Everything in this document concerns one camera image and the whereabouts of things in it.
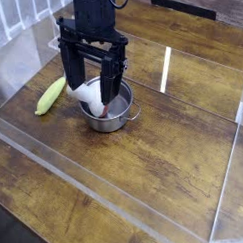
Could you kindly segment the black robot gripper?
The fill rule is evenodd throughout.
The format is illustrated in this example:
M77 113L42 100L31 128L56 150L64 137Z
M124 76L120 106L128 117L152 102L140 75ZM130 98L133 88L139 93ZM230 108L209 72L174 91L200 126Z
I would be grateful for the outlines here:
M59 17L60 54L72 91L85 80L84 59L101 62L101 99L108 105L118 95L125 68L128 39L115 29L115 0L73 0L74 18Z

